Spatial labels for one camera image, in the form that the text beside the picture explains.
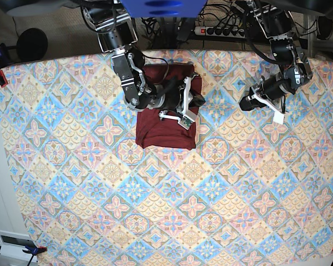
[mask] patterned tablecloth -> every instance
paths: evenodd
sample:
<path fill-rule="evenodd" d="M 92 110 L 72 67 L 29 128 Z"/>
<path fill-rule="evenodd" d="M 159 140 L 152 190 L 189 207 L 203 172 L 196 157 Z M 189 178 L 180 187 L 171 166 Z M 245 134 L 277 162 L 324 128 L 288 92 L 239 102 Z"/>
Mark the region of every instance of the patterned tablecloth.
<path fill-rule="evenodd" d="M 2 135 L 27 231 L 48 248 L 39 265 L 268 266 L 331 254 L 333 63 L 310 61 L 314 77 L 279 125 L 268 109 L 238 107 L 277 72 L 255 54 L 147 54 L 202 76 L 195 150 L 135 144 L 109 54 L 4 70 Z"/>

